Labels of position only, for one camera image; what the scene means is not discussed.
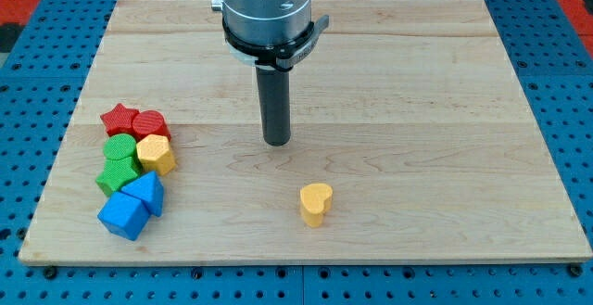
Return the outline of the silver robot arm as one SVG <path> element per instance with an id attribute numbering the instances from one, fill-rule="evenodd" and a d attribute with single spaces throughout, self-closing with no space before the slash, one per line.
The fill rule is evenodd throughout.
<path id="1" fill-rule="evenodd" d="M 245 43 L 285 44 L 311 23 L 311 0 L 222 0 L 222 19 L 227 32 Z"/>

